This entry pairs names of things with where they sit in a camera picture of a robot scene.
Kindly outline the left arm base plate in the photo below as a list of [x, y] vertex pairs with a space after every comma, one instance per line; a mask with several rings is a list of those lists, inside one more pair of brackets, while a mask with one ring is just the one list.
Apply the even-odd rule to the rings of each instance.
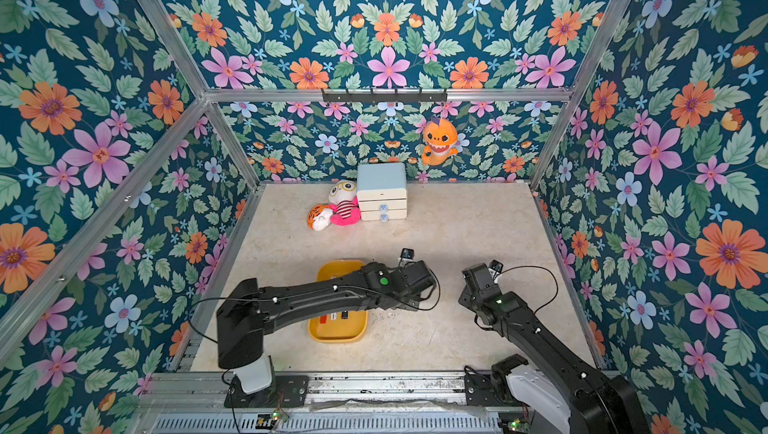
[[308, 394], [306, 375], [278, 374], [265, 389], [246, 394], [242, 382], [234, 376], [227, 390], [225, 408], [296, 408], [302, 407]]

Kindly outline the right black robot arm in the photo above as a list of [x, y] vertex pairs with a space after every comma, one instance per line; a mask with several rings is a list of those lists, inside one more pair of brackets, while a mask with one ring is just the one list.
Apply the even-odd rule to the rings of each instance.
[[459, 304], [472, 311], [483, 330], [521, 352], [492, 365], [488, 387], [500, 402], [518, 401], [560, 433], [648, 433], [638, 393], [622, 376], [592, 367], [537, 317], [524, 299], [503, 292], [491, 269], [463, 270]]

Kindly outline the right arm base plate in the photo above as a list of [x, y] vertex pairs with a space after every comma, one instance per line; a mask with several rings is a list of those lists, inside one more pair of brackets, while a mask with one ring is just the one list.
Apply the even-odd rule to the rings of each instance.
[[522, 402], [512, 396], [507, 387], [498, 387], [494, 384], [490, 371], [478, 371], [469, 365], [465, 365], [463, 373], [467, 405], [515, 408], [523, 406]]

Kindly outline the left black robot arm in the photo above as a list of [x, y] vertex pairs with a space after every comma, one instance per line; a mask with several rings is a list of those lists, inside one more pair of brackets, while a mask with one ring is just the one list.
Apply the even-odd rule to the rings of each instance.
[[233, 374], [232, 394], [262, 394], [275, 382], [273, 363], [264, 353], [265, 336], [343, 311], [417, 312], [422, 302], [440, 294], [433, 271], [414, 260], [395, 267], [370, 262], [340, 277], [293, 286], [263, 287], [255, 278], [246, 279], [216, 311], [218, 366]]

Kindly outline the yellow plastic storage tray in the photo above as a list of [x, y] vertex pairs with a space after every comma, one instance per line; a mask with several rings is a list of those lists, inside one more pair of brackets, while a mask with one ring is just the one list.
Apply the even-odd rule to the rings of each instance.
[[[326, 281], [349, 274], [364, 265], [360, 260], [334, 260], [323, 265], [317, 274], [317, 281]], [[320, 324], [320, 317], [310, 319], [308, 333], [310, 337], [320, 343], [351, 343], [359, 340], [368, 327], [369, 315], [365, 311], [348, 311], [349, 318], [341, 319], [338, 314], [336, 321], [331, 321], [330, 315], [325, 324]]]

